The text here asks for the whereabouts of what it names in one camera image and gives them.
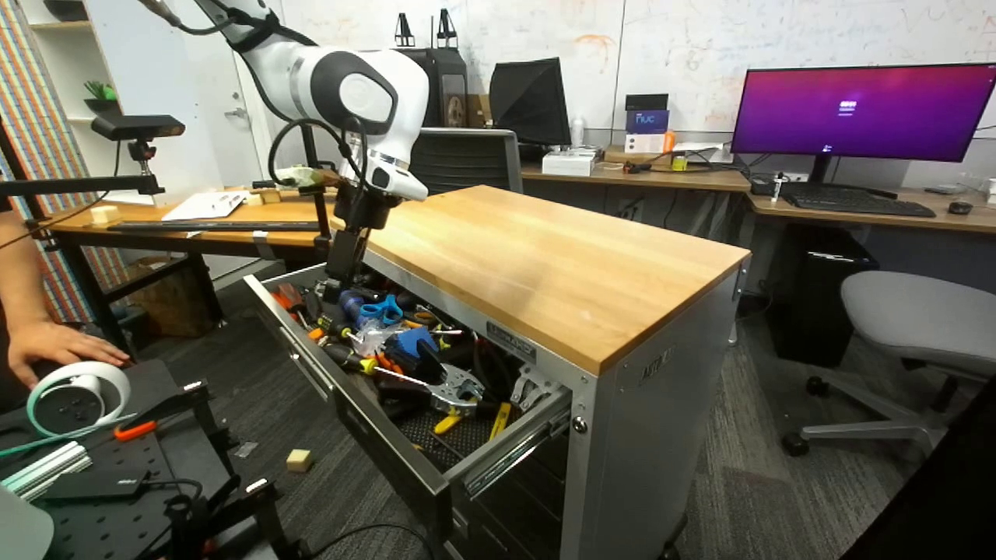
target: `open drawer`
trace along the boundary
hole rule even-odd
[[[411,415],[405,419],[388,417],[380,404],[380,385],[375,376],[346,372],[339,362],[304,334],[302,320],[275,298],[281,285],[310,290],[320,279],[320,265],[272,277],[265,283],[247,277],[265,307],[265,322],[287,345],[289,362],[299,364],[302,376],[320,397],[336,402],[336,415],[346,419],[352,436],[387,472],[394,492],[416,510],[439,543],[455,531],[455,508],[485,496],[545,442],[562,442],[569,415],[569,388],[562,385],[549,385],[529,410],[514,410],[501,436],[492,436],[494,410],[485,407],[465,417],[447,436],[433,436],[433,426],[445,417],[439,410]]]

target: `metal drawer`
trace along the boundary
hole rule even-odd
[[[477,500],[540,446],[565,433],[569,391],[555,388],[535,407],[508,423],[498,440],[481,442],[479,449],[468,451],[468,457],[455,457],[455,464],[429,461],[427,449],[419,449],[376,404],[376,388],[371,385],[371,378],[362,372],[346,372],[272,295],[272,290],[281,283],[314,283],[320,277],[325,270],[320,265],[314,265],[304,270],[272,277],[265,283],[247,277],[247,285],[258,295],[265,322],[277,334],[277,339],[283,339],[302,376],[320,397],[336,402],[336,415],[346,419],[352,436],[387,472],[394,492],[419,512],[429,536],[442,543],[450,536],[450,508],[457,500]]]

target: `white robotic arm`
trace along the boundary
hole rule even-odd
[[[269,108],[281,119],[310,119],[368,139],[356,191],[339,191],[336,195],[336,216],[346,227],[327,249],[327,273],[348,285],[371,227],[382,227],[394,201],[429,193],[408,171],[411,143],[419,134],[429,100],[427,72],[394,49],[314,46],[314,40],[283,28],[261,0],[196,0],[216,22],[209,30],[186,28],[165,0],[141,3],[190,35],[220,30],[249,65]]]

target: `gray chair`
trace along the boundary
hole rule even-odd
[[[429,193],[473,184],[524,191],[519,143],[508,126],[424,126],[411,146],[411,174]]]
[[[844,279],[840,302],[856,336],[901,357],[906,367],[947,372],[937,407],[950,402],[958,378],[988,383],[996,376],[994,293],[917,273],[862,270]],[[912,410],[846,376],[813,376],[807,388],[814,395],[837,388],[881,415],[881,419],[802,426],[781,440],[787,454],[807,454],[808,442],[819,440],[915,440],[931,451],[947,433],[944,415]]]

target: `whiteboard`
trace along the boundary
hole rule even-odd
[[[296,0],[283,11],[320,44],[380,49],[397,11],[427,46],[442,7],[471,89],[485,93],[494,62],[561,57],[569,115],[588,126],[624,126],[626,93],[669,93],[676,132],[730,132],[753,65],[996,59],[994,0]]]

